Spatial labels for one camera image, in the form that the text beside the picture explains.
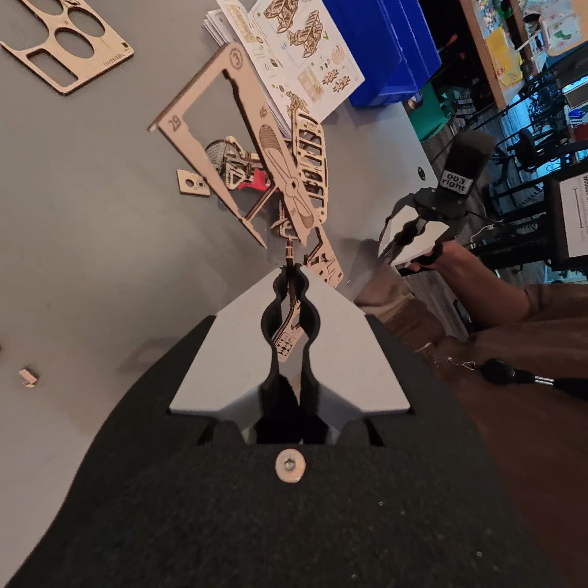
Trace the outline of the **person's right forearm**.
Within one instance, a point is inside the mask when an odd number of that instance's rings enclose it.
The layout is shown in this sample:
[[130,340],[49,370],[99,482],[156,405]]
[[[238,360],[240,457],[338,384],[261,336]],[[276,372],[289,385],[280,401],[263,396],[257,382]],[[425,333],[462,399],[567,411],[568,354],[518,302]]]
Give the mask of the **person's right forearm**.
[[587,319],[587,285],[552,283],[519,289],[501,280],[484,265],[468,275],[443,278],[472,319],[482,327],[512,325],[531,319]]

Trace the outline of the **grey desk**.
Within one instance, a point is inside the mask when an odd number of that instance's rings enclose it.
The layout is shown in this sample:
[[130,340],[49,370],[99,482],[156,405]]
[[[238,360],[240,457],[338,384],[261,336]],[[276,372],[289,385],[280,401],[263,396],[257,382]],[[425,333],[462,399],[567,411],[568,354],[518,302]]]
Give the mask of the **grey desk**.
[[217,50],[217,2],[90,4],[135,56],[70,96],[1,51],[1,586],[130,386],[285,260],[275,201],[264,249],[217,198],[180,194],[190,167],[148,130]]

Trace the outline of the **brown sweater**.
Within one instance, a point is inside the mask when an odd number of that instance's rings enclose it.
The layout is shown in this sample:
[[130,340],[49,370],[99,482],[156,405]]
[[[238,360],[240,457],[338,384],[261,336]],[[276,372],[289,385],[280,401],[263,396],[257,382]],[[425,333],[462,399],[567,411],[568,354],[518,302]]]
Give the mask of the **brown sweater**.
[[532,314],[461,342],[412,295],[386,327],[435,363],[474,420],[504,484],[542,549],[570,587],[587,587],[587,402],[543,385],[494,386],[446,362],[500,359],[537,376],[587,378],[587,286],[530,285]]

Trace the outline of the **khaki trousers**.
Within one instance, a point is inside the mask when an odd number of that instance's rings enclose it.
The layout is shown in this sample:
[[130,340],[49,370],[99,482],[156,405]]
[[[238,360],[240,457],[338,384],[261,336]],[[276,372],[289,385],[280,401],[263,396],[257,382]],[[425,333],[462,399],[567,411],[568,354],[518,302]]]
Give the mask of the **khaki trousers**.
[[415,296],[405,279],[395,267],[384,263],[374,272],[354,304],[366,315],[372,315],[385,326],[390,326],[414,302]]

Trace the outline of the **wooden propeller parts sheet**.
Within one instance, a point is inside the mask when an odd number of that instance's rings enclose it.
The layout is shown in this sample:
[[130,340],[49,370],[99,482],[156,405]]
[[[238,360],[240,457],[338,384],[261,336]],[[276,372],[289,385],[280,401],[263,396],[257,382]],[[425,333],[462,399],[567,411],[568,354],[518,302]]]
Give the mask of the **wooden propeller parts sheet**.
[[[248,152],[255,152],[260,157],[270,179],[270,187],[265,193],[251,188],[229,191],[206,148],[195,138],[186,122],[188,110],[219,76],[231,85],[236,106],[254,144],[254,151]],[[343,280],[341,265],[327,238],[324,224],[317,217],[296,160],[286,146],[286,141],[293,140],[292,123],[291,139],[287,140],[277,125],[254,67],[241,44],[229,42],[218,49],[150,124],[149,131],[159,131],[166,137],[194,172],[206,181],[211,194],[220,199],[262,247],[267,247],[267,244],[255,229],[254,218],[277,195],[279,218],[272,229],[277,229],[287,241],[287,261],[293,261],[295,244],[305,247],[311,233],[315,233],[317,244],[305,254],[304,265],[331,288],[336,289],[340,285]]]

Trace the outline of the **wooden sheet with oval holes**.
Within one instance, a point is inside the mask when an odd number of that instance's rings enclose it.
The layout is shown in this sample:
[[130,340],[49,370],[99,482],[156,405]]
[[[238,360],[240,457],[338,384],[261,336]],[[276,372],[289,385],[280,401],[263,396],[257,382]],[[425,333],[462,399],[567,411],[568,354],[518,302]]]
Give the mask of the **wooden sheet with oval holes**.
[[[134,56],[134,50],[86,1],[57,1],[57,3],[61,10],[59,13],[53,14],[35,6],[31,1],[21,1],[21,4],[43,23],[47,29],[48,37],[42,43],[31,48],[14,49],[5,42],[1,42],[1,48],[53,87],[56,92],[67,96],[114,67],[128,61]],[[100,25],[102,34],[93,35],[78,27],[71,17],[74,12],[91,17]],[[73,33],[82,38],[91,47],[92,55],[81,57],[63,48],[57,39],[58,33]],[[68,74],[73,76],[72,83],[63,85],[55,81],[33,62],[33,58],[38,55],[47,55],[63,67]]]

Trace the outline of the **small square wooden offcut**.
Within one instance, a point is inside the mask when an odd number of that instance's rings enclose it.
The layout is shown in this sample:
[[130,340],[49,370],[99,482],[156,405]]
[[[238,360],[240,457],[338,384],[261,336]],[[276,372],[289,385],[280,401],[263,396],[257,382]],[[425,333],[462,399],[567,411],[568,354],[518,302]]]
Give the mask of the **small square wooden offcut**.
[[182,169],[177,170],[179,192],[182,195],[210,197],[211,190],[198,173]]

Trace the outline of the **wooden table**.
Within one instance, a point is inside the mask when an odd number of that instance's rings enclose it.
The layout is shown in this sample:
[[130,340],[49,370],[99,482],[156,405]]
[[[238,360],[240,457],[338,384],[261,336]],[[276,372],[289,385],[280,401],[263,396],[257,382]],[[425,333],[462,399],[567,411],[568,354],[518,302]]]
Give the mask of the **wooden table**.
[[[537,75],[587,42],[587,1],[460,1],[467,25],[498,109],[523,89],[525,71]],[[523,80],[505,88],[496,78],[485,39],[502,26],[522,59]]]

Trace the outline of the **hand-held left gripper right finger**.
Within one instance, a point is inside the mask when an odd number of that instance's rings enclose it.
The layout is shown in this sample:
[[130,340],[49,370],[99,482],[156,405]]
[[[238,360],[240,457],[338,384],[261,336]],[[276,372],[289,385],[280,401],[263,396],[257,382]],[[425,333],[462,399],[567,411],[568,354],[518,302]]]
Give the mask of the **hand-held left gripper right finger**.
[[366,417],[405,414],[410,403],[368,315],[308,268],[295,266],[303,348],[302,408],[335,432]]

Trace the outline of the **marker sign board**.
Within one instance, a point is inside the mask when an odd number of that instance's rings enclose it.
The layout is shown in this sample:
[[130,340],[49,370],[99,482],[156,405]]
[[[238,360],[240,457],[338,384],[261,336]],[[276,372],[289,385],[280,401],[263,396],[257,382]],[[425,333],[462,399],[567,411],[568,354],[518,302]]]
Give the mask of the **marker sign board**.
[[553,270],[587,267],[587,159],[549,175],[544,182],[552,233]]

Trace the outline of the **wooden biplane model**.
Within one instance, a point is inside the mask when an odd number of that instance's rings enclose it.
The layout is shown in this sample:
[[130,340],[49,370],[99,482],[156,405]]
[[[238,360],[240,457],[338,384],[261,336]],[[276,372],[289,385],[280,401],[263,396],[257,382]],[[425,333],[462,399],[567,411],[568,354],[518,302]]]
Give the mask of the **wooden biplane model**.
[[[328,178],[325,136],[322,125],[298,109],[291,115],[293,140],[286,146],[296,160],[303,184],[321,224],[327,220]],[[229,191],[251,188],[265,193],[270,179],[260,157],[245,151],[233,136],[208,145],[206,153]]]

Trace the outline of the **yellow box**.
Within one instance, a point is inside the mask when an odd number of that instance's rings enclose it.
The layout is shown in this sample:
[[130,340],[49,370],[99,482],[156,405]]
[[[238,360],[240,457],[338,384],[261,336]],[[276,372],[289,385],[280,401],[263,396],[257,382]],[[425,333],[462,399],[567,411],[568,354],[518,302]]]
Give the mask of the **yellow box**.
[[490,33],[485,39],[492,67],[497,80],[505,87],[510,88],[523,80],[520,69],[522,59],[510,41],[509,35],[504,32],[502,26]]

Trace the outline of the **teal bin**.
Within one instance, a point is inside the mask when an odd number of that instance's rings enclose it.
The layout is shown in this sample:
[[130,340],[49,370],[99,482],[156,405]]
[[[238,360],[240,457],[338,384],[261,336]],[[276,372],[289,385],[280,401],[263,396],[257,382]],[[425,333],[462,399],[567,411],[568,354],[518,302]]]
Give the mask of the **teal bin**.
[[419,102],[414,96],[405,104],[405,109],[419,142],[424,143],[445,127],[454,109],[449,99],[438,96],[431,82],[421,88],[419,96]]

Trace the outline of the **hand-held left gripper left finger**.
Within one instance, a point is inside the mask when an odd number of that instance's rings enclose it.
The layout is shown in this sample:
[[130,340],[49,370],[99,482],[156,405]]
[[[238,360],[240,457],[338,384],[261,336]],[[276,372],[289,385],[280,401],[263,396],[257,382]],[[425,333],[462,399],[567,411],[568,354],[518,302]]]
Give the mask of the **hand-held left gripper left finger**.
[[217,313],[169,410],[253,427],[275,400],[273,337],[283,324],[286,269],[274,269]]

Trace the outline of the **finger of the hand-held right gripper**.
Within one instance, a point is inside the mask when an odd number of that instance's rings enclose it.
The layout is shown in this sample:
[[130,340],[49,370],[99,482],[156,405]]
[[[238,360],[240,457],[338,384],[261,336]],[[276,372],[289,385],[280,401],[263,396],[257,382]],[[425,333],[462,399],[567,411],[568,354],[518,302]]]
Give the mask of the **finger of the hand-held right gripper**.
[[422,255],[422,218],[416,209],[404,206],[386,218],[378,240],[378,259],[384,264],[405,264]]
[[416,258],[430,253],[449,228],[443,222],[415,220],[406,223],[391,243],[389,264],[407,266]]

